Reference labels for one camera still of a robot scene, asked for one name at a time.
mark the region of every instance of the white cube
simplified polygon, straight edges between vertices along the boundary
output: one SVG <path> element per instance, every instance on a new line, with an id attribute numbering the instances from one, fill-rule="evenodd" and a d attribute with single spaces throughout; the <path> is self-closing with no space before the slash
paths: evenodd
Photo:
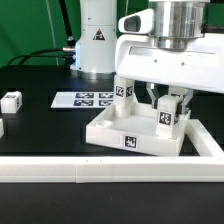
<path id="1" fill-rule="evenodd" d="M 4 135 L 3 120 L 0 119 L 0 138 Z"/>
<path id="2" fill-rule="evenodd" d="M 22 106 L 22 94 L 21 92 L 8 92 L 1 99 L 1 111 L 2 113 L 16 113 Z"/>

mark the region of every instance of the warning label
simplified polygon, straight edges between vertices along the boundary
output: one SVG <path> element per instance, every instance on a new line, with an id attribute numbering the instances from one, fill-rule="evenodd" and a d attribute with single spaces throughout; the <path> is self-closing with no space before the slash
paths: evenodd
<path id="1" fill-rule="evenodd" d="M 93 37 L 93 40 L 105 40 L 103 33 L 100 29 L 98 29 L 97 33 Z"/>

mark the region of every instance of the silver cylinder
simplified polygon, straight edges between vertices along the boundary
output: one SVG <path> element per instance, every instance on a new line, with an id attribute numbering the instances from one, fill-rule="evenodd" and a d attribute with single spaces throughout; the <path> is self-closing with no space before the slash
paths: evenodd
<path id="1" fill-rule="evenodd" d="M 155 12 L 155 46 L 185 49 L 189 38 L 202 37 L 205 3 L 152 2 Z"/>

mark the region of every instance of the green wall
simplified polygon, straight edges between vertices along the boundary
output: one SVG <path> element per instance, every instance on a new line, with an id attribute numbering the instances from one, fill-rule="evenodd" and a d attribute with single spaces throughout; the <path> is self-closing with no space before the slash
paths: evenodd
<path id="1" fill-rule="evenodd" d="M 48 0 L 55 31 L 56 47 L 66 45 L 58 0 Z M 16 56 L 53 48 L 51 27 L 46 0 L 0 0 L 0 67 Z M 68 13 L 76 40 L 80 32 L 79 0 L 66 0 Z M 208 21 L 224 24 L 224 5 L 212 5 Z M 118 19 L 125 15 L 126 0 L 117 0 Z M 128 14 L 147 8 L 147 0 L 129 0 Z M 55 59 L 31 59 L 27 64 L 56 64 Z"/>

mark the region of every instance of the black tabletop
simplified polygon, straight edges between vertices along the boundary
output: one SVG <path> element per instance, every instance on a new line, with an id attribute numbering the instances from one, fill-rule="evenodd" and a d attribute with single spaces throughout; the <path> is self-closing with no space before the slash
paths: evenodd
<path id="1" fill-rule="evenodd" d="M 8 91 L 22 92 L 23 107 L 1 115 L 1 156 L 138 155 L 85 143 L 85 126 L 102 109 L 50 108 L 58 91 L 113 91 L 112 80 L 79 79 L 63 67 L 12 66 L 0 69 L 0 96 Z M 136 94 L 149 100 L 144 83 Z M 223 147 L 223 96 L 196 92 L 190 106 Z M 192 146 L 185 142 L 182 151 L 192 153 Z M 0 198 L 0 223 L 224 223 L 223 183 L 0 184 Z"/>

